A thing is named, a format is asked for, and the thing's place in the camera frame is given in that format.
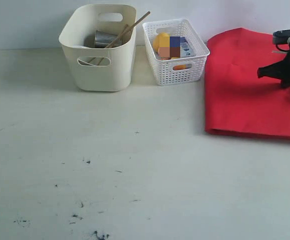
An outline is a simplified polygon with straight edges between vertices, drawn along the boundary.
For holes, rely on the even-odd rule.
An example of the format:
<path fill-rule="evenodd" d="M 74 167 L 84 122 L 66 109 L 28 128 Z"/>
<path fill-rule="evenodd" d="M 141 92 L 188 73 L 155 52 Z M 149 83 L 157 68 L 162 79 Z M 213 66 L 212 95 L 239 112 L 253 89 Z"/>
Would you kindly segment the white ceramic bowl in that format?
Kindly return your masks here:
<path fill-rule="evenodd" d="M 104 57 L 80 56 L 77 60 L 81 65 L 105 67 L 110 64 L 110 59 L 105 60 L 109 56 L 109 48 L 94 48 L 94 47 L 89 47 L 89 46 L 84 46 L 84 45 L 74 45 L 73 47 L 76 49 L 93 50 L 93 51 L 102 50 L 102 53 L 106 53 Z"/>

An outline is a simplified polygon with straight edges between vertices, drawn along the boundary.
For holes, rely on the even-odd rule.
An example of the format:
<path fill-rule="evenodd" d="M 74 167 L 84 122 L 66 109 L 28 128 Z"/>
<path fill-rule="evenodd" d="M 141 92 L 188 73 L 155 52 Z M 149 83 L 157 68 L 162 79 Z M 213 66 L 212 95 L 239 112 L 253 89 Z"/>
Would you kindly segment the red scalloped table cloth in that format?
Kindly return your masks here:
<path fill-rule="evenodd" d="M 245 28 L 207 42 L 205 130 L 215 135 L 290 139 L 290 87 L 257 70 L 281 61 L 272 36 Z"/>

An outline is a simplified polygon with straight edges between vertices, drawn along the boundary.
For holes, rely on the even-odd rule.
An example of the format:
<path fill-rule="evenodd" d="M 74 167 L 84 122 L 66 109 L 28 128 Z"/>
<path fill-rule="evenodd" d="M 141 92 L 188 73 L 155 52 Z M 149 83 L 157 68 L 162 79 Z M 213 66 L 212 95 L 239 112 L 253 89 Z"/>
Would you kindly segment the wooden chopstick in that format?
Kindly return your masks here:
<path fill-rule="evenodd" d="M 116 42 L 118 42 L 120 39 L 122 39 L 128 32 L 132 31 L 140 22 L 142 22 L 151 12 L 147 11 L 139 20 L 137 20 L 133 25 L 129 26 L 126 25 L 126 27 L 123 29 L 123 31 L 110 43 L 108 44 L 105 49 L 112 48 Z"/>
<path fill-rule="evenodd" d="M 117 46 L 122 45 L 123 33 L 125 32 L 125 30 L 127 30 L 128 27 L 129 25 L 126 24 L 122 32 L 119 33 L 118 35 L 109 34 L 109 33 L 105 33 L 105 32 L 97 30 L 95 34 L 95 47 L 96 48 L 112 48 L 112 47 L 117 47 Z"/>

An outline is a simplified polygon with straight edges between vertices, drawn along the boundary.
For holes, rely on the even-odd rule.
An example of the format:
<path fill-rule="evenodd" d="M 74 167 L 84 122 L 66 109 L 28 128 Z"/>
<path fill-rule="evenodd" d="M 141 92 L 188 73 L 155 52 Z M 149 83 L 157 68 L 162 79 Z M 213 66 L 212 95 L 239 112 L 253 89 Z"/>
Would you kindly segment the blue white milk carton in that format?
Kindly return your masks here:
<path fill-rule="evenodd" d="M 171 36 L 170 47 L 179 47 L 180 58 L 195 57 L 195 53 L 184 36 Z"/>

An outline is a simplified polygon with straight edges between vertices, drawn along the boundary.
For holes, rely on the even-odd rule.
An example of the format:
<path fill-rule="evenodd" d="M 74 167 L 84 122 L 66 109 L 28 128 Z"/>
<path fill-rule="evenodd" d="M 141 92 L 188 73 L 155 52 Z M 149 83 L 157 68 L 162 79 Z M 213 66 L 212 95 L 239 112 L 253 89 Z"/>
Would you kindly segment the stainless steel cup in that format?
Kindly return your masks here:
<path fill-rule="evenodd" d="M 94 47 L 95 48 L 105 48 L 112 41 L 114 41 L 117 37 L 118 37 L 118 35 L 110 34 L 107 32 L 97 30 L 95 32 Z"/>

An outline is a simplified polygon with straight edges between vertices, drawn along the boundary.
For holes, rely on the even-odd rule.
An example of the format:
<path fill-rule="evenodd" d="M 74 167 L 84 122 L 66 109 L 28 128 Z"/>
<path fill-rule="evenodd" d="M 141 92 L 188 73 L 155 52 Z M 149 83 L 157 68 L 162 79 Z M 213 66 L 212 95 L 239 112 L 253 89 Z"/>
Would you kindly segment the brown egg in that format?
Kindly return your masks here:
<path fill-rule="evenodd" d="M 169 47 L 159 47 L 158 55 L 161 59 L 169 59 L 170 58 L 170 48 Z"/>

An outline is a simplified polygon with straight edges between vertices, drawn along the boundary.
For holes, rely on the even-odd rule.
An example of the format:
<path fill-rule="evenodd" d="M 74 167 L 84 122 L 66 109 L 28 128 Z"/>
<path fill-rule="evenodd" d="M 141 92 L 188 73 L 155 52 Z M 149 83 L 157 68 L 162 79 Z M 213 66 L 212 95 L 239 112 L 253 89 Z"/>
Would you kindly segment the white perforated plastic basket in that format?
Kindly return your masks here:
<path fill-rule="evenodd" d="M 190 83 L 201 78 L 210 51 L 187 19 L 150 21 L 142 26 L 147 58 L 158 85 Z M 153 40 L 159 33 L 185 37 L 196 56 L 161 60 L 152 47 Z M 184 64 L 187 66 L 186 69 L 173 70 L 173 66 Z"/>

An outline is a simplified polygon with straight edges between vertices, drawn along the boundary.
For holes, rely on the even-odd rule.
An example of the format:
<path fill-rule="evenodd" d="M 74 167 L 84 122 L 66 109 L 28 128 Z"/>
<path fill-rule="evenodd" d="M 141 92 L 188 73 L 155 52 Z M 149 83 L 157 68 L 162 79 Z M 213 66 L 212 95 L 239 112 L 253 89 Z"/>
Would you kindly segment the cream plastic storage bin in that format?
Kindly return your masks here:
<path fill-rule="evenodd" d="M 117 92 L 131 83 L 136 30 L 123 37 L 123 44 L 109 49 L 108 66 L 88 66 L 78 62 L 79 57 L 104 57 L 102 50 L 74 48 L 75 45 L 94 47 L 96 31 L 118 35 L 126 24 L 137 20 L 136 8 L 126 4 L 87 4 L 77 8 L 65 27 L 59 42 L 62 46 L 75 84 L 82 90 Z"/>

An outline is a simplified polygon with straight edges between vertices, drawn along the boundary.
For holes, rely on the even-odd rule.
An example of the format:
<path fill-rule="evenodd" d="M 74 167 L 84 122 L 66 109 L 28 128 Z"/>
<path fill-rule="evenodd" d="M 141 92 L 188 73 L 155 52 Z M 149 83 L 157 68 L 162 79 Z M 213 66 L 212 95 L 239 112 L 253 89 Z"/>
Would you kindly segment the yellow lemon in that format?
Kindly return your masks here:
<path fill-rule="evenodd" d="M 170 47 L 170 35 L 166 32 L 158 34 L 152 44 L 153 50 L 158 52 L 159 48 L 169 48 Z"/>

